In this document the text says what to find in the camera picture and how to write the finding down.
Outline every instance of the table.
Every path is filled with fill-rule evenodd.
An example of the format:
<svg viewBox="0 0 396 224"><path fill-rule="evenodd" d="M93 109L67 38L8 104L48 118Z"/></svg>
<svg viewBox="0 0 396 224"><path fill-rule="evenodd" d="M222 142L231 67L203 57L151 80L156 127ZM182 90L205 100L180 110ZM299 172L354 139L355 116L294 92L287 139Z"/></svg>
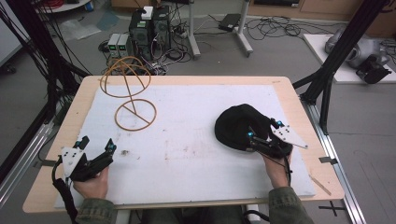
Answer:
<svg viewBox="0 0 396 224"><path fill-rule="evenodd" d="M46 160L55 161L61 147L73 146L77 141L79 130L90 110L92 100L99 86L100 77L84 78L81 87L76 95L73 104L64 119L58 135L49 151ZM111 85L123 84L122 77L110 77ZM150 85L272 85L276 90L277 97L283 107L289 125L305 140L309 145L309 150L300 150L304 159L308 173L310 174L316 195L302 198L303 201L313 200L341 200L344 191L335 175L334 169L329 163L321 163L318 158L325 157L326 154L321 146L315 131L304 112L300 100L286 77L153 77ZM62 176L63 170L58 169L57 176ZM53 207L58 192L52 186L50 173L52 168L43 166L33 184L29 195L23 205L26 213L56 212L60 209ZM248 204L265 203L265 199L244 200L238 202L202 202L202 203L181 203L181 204L160 204L136 206L123 205L118 209L138 209L149 207L166 206L204 206L221 204Z"/></svg>

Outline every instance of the floor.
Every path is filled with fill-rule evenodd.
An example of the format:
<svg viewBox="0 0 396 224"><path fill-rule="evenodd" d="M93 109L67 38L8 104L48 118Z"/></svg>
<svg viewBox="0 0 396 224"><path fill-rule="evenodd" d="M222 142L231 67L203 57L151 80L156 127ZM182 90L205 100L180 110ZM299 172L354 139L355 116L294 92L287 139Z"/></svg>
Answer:
<svg viewBox="0 0 396 224"><path fill-rule="evenodd" d="M114 15L109 11L106 4L103 4L94 12L87 13L80 8L59 13L57 18L59 22L83 19L81 21L83 25L98 24L99 21L104 21L104 17ZM81 62L96 75L101 75L106 68L106 59L102 52L98 51L99 44L113 33L128 31L127 16L115 20L114 17L111 18L111 22L101 23L106 30L85 39L66 41ZM201 32L216 32L216 29L206 29L216 26L213 21L206 22L209 19L209 17L196 19L196 27L202 24ZM341 26L343 25L322 26L322 28L335 32ZM312 33L318 32L312 27L307 30ZM255 38L262 36L257 30L251 32ZM202 57L195 61L170 65L167 76L283 76L295 82L320 67L310 48L297 37L267 36L263 40L253 40L247 35L247 40L254 49L248 58L232 34L197 35L196 39ZM54 38L54 41L60 46L59 38ZM3 145L0 162L6 159L7 154L46 103L46 82L39 75L29 56L20 51L10 62L17 68L17 73L9 74L2 71L0 74L0 123L3 127L3 131L0 132ZM394 63L390 63L389 66L396 69ZM305 88L296 91L303 93ZM396 137L393 131L396 127L395 95L394 84L332 85L328 125L330 137L367 223L396 223L396 213L394 213ZM49 146L50 143L43 148L41 152L43 157ZM26 214L22 211L24 199L38 173L38 169L34 167L35 162L1 208L1 222L70 223L66 213ZM323 209L332 206L331 203L335 207L344 207L341 201L304 203L304 205L316 223L350 223L344 210ZM260 205L260 210L268 213L265 204ZM135 214L133 220L133 223L136 223Z"/></svg>

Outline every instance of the electronic equipment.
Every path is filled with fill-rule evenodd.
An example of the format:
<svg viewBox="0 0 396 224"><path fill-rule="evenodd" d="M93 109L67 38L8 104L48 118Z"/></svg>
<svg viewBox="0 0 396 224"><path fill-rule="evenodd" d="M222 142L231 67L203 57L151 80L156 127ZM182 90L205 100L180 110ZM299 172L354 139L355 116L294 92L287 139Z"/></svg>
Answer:
<svg viewBox="0 0 396 224"><path fill-rule="evenodd" d="M256 5L297 7L300 0L254 0Z"/></svg>
<svg viewBox="0 0 396 224"><path fill-rule="evenodd" d="M157 46L162 50L171 48L169 6L154 9L152 17L154 23L154 33L157 39Z"/></svg>
<svg viewBox="0 0 396 224"><path fill-rule="evenodd" d="M238 24L241 14L227 14L219 24L220 30L231 32L233 28Z"/></svg>
<svg viewBox="0 0 396 224"><path fill-rule="evenodd" d="M330 53L344 29L338 29L325 44L325 52ZM367 84L375 84L391 72L384 68L390 58L378 40L364 35L346 57L346 63L354 69L356 74Z"/></svg>
<svg viewBox="0 0 396 224"><path fill-rule="evenodd" d="M120 58L132 55L132 43L129 35L120 35L117 50L119 51Z"/></svg>
<svg viewBox="0 0 396 224"><path fill-rule="evenodd" d="M149 21L152 17L153 7L143 7L142 20Z"/></svg>
<svg viewBox="0 0 396 224"><path fill-rule="evenodd" d="M142 12L140 10L135 11L132 15L129 35L133 44L134 56L152 60L150 49L154 38L153 23L152 20L142 20Z"/></svg>
<svg viewBox="0 0 396 224"><path fill-rule="evenodd" d="M119 43L120 34L113 34L110 39L108 40L107 46L108 50L110 51L110 57L112 58L119 58L120 54L117 50L117 44Z"/></svg>

